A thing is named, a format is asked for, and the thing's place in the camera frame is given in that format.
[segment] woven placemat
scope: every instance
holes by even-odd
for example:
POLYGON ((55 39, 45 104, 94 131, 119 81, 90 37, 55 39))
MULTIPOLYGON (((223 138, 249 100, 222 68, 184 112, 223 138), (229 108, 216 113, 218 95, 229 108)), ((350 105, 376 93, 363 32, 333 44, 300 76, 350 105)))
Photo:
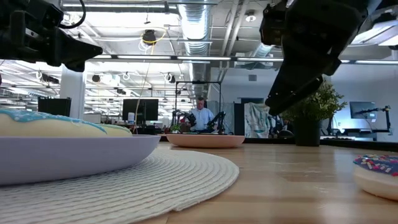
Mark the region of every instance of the woven placemat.
POLYGON ((123 170, 0 187, 0 223, 132 223, 212 198, 238 178, 222 157, 155 150, 123 170))

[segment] pink plate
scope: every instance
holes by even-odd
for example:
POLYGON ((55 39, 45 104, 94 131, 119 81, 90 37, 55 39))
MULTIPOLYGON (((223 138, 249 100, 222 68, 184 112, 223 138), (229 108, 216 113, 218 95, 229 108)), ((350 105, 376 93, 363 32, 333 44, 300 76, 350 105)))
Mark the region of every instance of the pink plate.
POLYGON ((168 134, 167 140, 176 146, 197 148, 231 148, 238 147, 244 136, 217 134, 168 134))

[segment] potted plant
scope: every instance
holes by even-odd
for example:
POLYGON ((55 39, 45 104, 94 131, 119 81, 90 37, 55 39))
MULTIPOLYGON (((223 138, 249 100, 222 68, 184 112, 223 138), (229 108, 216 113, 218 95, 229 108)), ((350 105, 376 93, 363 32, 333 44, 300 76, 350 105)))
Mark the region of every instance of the potted plant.
POLYGON ((293 124, 296 145, 319 146, 322 120, 333 117, 347 105, 340 103, 343 97, 332 84, 323 83, 315 93, 282 113, 283 119, 293 124))
POLYGON ((171 133, 174 133, 174 134, 179 133, 180 132, 180 126, 175 124, 175 125, 171 126, 170 131, 171 131, 171 133))

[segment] man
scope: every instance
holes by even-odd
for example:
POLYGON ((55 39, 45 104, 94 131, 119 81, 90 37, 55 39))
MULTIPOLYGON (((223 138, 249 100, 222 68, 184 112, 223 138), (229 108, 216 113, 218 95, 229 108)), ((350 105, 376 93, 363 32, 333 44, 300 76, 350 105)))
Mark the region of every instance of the man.
POLYGON ((191 127, 191 131, 209 133, 207 123, 214 119, 214 114, 205 108, 205 99, 203 97, 197 99, 197 107, 191 110, 191 114, 196 118, 196 125, 191 127))

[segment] white plate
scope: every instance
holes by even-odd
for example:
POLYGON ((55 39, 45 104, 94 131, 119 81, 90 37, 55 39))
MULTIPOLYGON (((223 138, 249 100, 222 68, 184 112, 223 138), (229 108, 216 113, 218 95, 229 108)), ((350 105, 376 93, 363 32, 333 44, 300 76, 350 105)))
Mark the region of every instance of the white plate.
POLYGON ((160 136, 0 137, 0 185, 66 179, 122 169, 145 159, 160 136))

